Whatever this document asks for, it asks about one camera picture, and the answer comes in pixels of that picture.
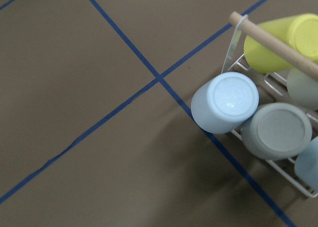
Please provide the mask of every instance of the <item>gray floor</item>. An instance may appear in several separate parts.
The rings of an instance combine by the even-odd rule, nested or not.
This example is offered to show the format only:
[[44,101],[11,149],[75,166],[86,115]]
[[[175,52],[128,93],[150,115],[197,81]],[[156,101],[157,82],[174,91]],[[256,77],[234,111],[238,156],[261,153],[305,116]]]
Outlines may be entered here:
[[317,0],[0,6],[0,226],[318,226],[316,199],[188,115],[232,11],[258,23]]

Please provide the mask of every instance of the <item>white wire rack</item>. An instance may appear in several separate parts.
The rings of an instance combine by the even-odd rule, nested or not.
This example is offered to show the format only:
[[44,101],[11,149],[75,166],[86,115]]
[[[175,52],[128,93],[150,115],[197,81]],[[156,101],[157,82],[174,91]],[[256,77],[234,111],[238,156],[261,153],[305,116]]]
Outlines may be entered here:
[[[236,26],[235,31],[233,33],[231,43],[225,58],[225,62],[222,68],[221,73],[223,72],[229,72],[229,71],[237,71],[242,72],[245,75],[248,75],[249,73],[257,73],[256,71],[252,70],[249,65],[247,64],[244,54],[241,55],[235,62],[233,62],[233,57],[235,54],[235,50],[239,41],[239,38],[241,36],[241,31],[239,29],[240,24],[247,19],[247,15],[245,15],[242,20],[239,22],[239,24]],[[266,91],[269,93],[269,95],[273,97],[278,97],[278,101],[280,102],[290,102],[293,103],[290,99],[288,92],[287,92],[287,83],[284,76],[282,76],[279,73],[268,73],[268,74],[259,74],[257,73],[259,79],[262,79],[263,85],[267,86]],[[306,112],[307,116],[310,118],[311,123],[313,127],[318,127],[318,113],[312,110],[304,110]],[[241,135],[239,133],[240,131],[232,130],[231,133],[234,134],[239,140],[242,141]],[[295,159],[288,158],[288,164],[294,167]],[[274,168],[279,174],[281,174],[286,180],[288,180],[294,187],[296,187],[300,192],[302,192],[305,196],[310,198],[315,198],[318,196],[318,192],[310,189],[306,183],[298,180],[296,175],[294,173],[288,173],[286,172],[278,162],[275,162],[273,160],[265,160],[272,168]]]

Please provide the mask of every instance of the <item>yellow cup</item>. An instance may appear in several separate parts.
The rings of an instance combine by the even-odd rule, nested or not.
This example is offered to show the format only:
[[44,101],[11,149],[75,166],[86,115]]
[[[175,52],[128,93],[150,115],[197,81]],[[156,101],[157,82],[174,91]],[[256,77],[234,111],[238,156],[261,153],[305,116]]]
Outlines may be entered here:
[[[318,15],[305,13],[258,24],[308,59],[318,62]],[[260,73],[285,70],[291,65],[249,36],[244,43],[247,63]]]

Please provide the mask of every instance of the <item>gray cup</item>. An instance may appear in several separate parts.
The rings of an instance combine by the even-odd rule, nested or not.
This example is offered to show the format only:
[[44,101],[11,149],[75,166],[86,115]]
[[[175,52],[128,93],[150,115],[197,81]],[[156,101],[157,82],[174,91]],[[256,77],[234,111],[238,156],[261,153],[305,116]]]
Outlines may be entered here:
[[312,126],[299,108],[287,103],[261,105],[241,130],[246,148],[255,156],[279,160],[301,153],[310,143]]

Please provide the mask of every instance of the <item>wire rack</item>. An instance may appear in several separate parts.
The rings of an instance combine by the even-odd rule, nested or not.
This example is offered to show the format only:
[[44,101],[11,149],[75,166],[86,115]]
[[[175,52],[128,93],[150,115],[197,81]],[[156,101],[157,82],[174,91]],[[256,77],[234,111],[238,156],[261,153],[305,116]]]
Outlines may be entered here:
[[[245,15],[239,24],[236,26],[231,43],[225,58],[225,62],[222,68],[221,73],[223,72],[240,72],[248,77],[250,77],[255,83],[258,91],[260,93],[260,103],[273,103],[273,102],[285,102],[296,105],[289,96],[287,91],[287,82],[286,76],[287,71],[283,71],[281,73],[267,73],[260,74],[255,70],[251,69],[248,63],[245,60],[244,54],[241,55],[235,62],[233,62],[233,57],[235,54],[235,50],[238,44],[238,41],[241,36],[241,31],[239,29],[240,24],[247,19],[247,15]],[[318,113],[313,110],[308,110],[303,107],[299,107],[302,109],[312,124],[313,128],[313,138],[318,136]],[[240,141],[242,141],[240,135],[240,127],[235,130],[232,130],[231,133],[235,135]],[[281,161],[275,162],[273,160],[265,160],[272,168],[274,168],[280,175],[282,175],[286,180],[288,180],[294,187],[296,187],[300,192],[302,192],[305,196],[310,198],[315,198],[318,196],[318,192],[312,190],[307,186],[306,183],[302,182],[294,172],[287,171],[287,169],[294,170],[295,165],[295,157],[290,157],[286,159],[284,166],[282,166]]]

